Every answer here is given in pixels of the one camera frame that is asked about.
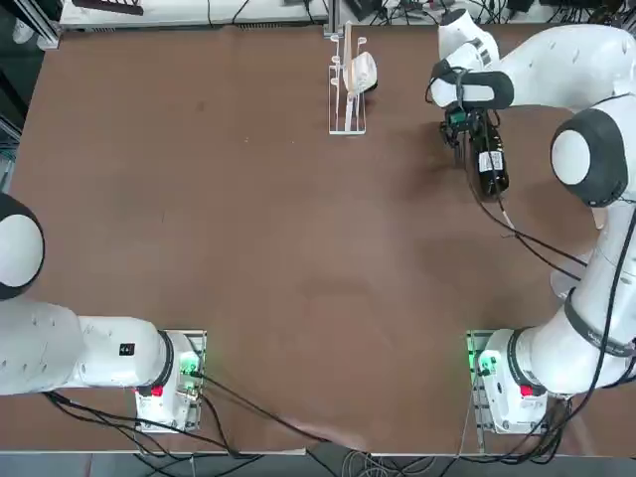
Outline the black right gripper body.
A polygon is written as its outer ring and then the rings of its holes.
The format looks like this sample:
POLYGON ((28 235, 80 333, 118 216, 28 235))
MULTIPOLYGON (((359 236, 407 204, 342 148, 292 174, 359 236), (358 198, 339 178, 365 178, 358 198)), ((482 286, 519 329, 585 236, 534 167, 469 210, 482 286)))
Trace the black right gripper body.
POLYGON ((460 133, 476 133, 483 124, 497 127, 487 109, 449 108, 444 110, 444 119, 440 123, 441 134, 445 138, 456 138, 460 133))

